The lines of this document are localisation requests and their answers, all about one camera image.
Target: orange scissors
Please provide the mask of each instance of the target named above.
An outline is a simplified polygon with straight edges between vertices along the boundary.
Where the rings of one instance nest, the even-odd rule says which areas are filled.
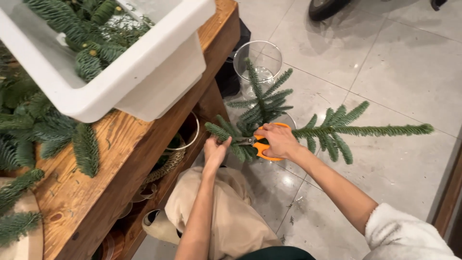
[[[279,126],[284,126],[284,127],[287,127],[289,129],[291,129],[290,126],[288,126],[287,124],[283,124],[283,123],[272,123],[272,124],[276,124],[276,125],[279,125]],[[271,157],[267,157],[267,156],[263,155],[263,151],[269,148],[268,144],[257,142],[258,140],[261,140],[263,138],[264,138],[264,136],[258,136],[257,135],[257,136],[253,136],[253,137],[236,138],[236,141],[237,141],[238,145],[251,145],[252,147],[257,148],[258,149],[257,156],[259,156],[259,157],[261,157],[263,159],[270,160],[270,161],[280,161],[280,160],[282,160],[283,158],[271,158]]]

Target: scissors handle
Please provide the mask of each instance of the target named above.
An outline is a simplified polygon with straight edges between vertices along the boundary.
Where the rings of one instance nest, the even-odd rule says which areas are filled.
[[[272,123],[272,124],[276,124],[276,125],[279,125],[279,126],[284,126],[284,127],[287,127],[289,129],[291,129],[290,126],[288,126],[287,124],[283,124],[283,123]],[[263,138],[265,138],[265,137],[264,136],[259,136],[259,135],[255,136],[255,139],[257,139],[257,140],[260,140],[260,139],[263,139]],[[254,143],[253,147],[257,148],[257,150],[258,150],[257,156],[259,156],[259,157],[261,157],[263,159],[270,160],[270,161],[280,161],[280,160],[283,159],[283,158],[271,158],[271,157],[264,156],[263,151],[266,150],[266,149],[269,149],[268,144],[264,144],[264,143],[261,143],[261,142],[256,142],[256,143]]]

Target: hand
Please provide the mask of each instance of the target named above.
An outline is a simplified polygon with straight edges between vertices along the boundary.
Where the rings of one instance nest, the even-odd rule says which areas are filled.
[[[284,126],[264,124],[263,129],[257,129],[254,135],[264,136],[269,142],[270,148],[263,151],[264,156],[292,160],[293,155],[303,148],[292,131]]]
[[[204,156],[205,166],[204,168],[210,169],[214,172],[218,170],[223,159],[226,155],[226,149],[231,144],[231,136],[225,142],[221,142],[215,135],[212,135],[205,141],[204,145]]]

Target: forearm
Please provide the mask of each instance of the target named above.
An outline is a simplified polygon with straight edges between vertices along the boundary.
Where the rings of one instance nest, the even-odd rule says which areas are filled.
[[[306,147],[300,146],[290,159],[313,178],[347,220],[364,235],[369,216],[378,206],[377,202],[323,163]]]
[[[216,169],[205,167],[186,229],[180,239],[175,260],[206,260],[212,225],[213,186]]]

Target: beige pants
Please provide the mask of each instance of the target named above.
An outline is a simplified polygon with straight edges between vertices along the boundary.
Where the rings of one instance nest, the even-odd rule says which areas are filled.
[[[180,175],[165,212],[181,232],[201,183],[203,167]],[[220,168],[215,179],[209,259],[235,259],[260,248],[280,246],[281,242],[263,218],[250,206],[245,178],[240,171]]]

